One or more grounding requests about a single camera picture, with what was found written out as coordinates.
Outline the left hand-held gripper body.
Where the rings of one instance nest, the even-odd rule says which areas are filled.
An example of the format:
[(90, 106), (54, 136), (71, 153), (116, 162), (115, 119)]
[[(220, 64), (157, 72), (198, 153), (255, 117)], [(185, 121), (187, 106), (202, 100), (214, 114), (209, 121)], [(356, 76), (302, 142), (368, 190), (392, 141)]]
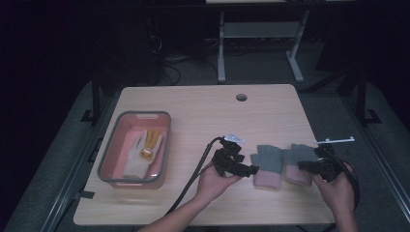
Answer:
[(239, 168), (242, 162), (236, 161), (236, 156), (240, 154), (242, 147), (237, 143), (237, 139), (230, 137), (218, 137), (217, 141), (222, 145), (214, 152), (212, 163), (217, 172), (224, 177), (227, 173), (239, 176)]

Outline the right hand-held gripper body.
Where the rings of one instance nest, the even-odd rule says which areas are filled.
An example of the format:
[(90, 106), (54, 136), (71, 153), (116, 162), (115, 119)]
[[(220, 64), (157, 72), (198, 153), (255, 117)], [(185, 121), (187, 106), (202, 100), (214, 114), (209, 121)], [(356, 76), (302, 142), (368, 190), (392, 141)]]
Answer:
[(348, 139), (337, 139), (331, 140), (330, 138), (326, 138), (323, 141), (317, 141), (316, 144), (318, 146), (323, 146), (326, 150), (325, 156), (318, 156), (319, 162), (319, 171), (318, 175), (325, 180), (326, 182), (330, 183), (337, 178), (340, 173), (344, 173), (347, 176), (347, 179), (350, 183), (356, 182), (356, 176), (353, 172), (353, 166), (346, 160), (340, 159), (334, 149), (334, 143), (342, 143), (342, 142), (352, 142), (354, 141), (353, 137)]

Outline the grey and pink glove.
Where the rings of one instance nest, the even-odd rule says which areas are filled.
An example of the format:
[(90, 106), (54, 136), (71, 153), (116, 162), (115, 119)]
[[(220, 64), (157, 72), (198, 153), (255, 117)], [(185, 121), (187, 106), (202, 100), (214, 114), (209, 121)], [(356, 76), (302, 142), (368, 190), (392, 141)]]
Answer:
[(257, 153), (250, 156), (251, 163), (259, 167), (253, 184), (259, 188), (280, 189), (283, 150), (272, 145), (258, 145)]
[(317, 161), (312, 147), (304, 144), (292, 144), (289, 149), (286, 149), (283, 155), (285, 178), (295, 185), (310, 187), (312, 184), (311, 174), (299, 168), (299, 163), (302, 161)]

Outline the beige bear glove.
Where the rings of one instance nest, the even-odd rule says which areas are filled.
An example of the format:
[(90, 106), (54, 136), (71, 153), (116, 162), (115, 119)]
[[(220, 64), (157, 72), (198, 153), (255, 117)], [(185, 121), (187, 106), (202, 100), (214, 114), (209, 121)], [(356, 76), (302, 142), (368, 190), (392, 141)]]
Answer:
[(162, 135), (158, 130), (145, 130), (128, 151), (123, 176), (144, 179), (157, 156), (161, 141)]

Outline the pink bin with grey rim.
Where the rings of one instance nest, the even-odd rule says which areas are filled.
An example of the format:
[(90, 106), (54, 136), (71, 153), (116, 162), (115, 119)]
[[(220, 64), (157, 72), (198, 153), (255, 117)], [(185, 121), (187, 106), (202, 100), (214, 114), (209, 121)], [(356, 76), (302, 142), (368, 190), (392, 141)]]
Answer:
[[(126, 111), (114, 124), (98, 167), (99, 178), (122, 189), (158, 189), (163, 185), (170, 138), (171, 117), (165, 111)], [(162, 135), (161, 146), (144, 179), (125, 178), (123, 170), (128, 151), (145, 130)]]

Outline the person's right hand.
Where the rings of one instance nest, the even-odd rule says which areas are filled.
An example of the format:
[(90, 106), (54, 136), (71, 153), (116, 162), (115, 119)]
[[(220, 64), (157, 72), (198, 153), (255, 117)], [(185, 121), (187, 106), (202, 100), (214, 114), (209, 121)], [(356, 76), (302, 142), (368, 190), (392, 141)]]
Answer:
[(354, 190), (345, 173), (340, 173), (331, 182), (319, 175), (312, 176), (321, 196), (335, 216), (352, 214), (355, 208)]

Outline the person's left hand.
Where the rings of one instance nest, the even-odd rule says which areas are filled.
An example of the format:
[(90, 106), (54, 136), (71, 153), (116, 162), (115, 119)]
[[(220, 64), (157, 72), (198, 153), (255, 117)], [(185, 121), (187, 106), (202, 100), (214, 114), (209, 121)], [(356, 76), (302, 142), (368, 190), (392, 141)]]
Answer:
[(241, 177), (235, 175), (221, 177), (214, 164), (209, 162), (200, 172), (194, 199), (207, 206), (240, 180)]

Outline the black metal stand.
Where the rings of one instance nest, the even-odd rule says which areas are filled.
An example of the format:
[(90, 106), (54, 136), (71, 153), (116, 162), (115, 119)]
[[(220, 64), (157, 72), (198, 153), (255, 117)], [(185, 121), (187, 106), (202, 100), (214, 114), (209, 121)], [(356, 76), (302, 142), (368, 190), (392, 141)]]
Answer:
[(382, 121), (377, 113), (366, 107), (366, 73), (363, 70), (358, 71), (357, 77), (357, 96), (356, 96), (356, 116), (363, 127), (369, 124), (381, 124)]
[(90, 122), (92, 125), (96, 125), (101, 116), (101, 100), (100, 100), (100, 84), (99, 80), (94, 77), (91, 81), (92, 87), (92, 108), (85, 110), (81, 122)]

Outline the silver floor rail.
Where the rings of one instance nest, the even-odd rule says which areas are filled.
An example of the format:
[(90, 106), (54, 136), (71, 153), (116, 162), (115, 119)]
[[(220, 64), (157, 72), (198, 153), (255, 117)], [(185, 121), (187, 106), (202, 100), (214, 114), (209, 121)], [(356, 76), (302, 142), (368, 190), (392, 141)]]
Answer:
[(43, 161), (49, 178), (47, 185), (55, 194), (41, 223), (41, 232), (56, 232), (76, 196), (82, 193), (118, 98), (118, 93), (99, 97), (102, 106), (97, 121), (88, 119), (87, 112), (93, 106), (88, 95), (75, 101)]
[(355, 122), (356, 127), (360, 131), (360, 134), (369, 150), (372, 152), (373, 157), (376, 161), (376, 165), (381, 172), (381, 175), (384, 178), (386, 185), (391, 191), (393, 197), (395, 198), (396, 204), (399, 209), (402, 211), (406, 220), (410, 224), (410, 196), (407, 194), (403, 188), (401, 182), (397, 178), (391, 166), (388, 164), (388, 161), (385, 158), (385, 155), (382, 149), (377, 144), (373, 134), (368, 128), (367, 123), (363, 123), (362, 120), (356, 113), (354, 103), (348, 98), (342, 99), (343, 104), (348, 109), (349, 115), (352, 117)]

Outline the white metal table frame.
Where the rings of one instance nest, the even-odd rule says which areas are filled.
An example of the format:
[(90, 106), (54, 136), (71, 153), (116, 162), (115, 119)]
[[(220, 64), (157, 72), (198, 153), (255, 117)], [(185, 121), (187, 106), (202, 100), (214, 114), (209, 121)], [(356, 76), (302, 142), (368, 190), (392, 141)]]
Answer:
[(308, 22), (309, 11), (304, 11), (299, 21), (285, 22), (226, 22), (220, 13), (219, 50), (217, 59), (218, 83), (226, 81), (224, 63), (224, 41), (226, 39), (294, 39), (286, 58), (297, 82), (305, 79), (296, 56)]

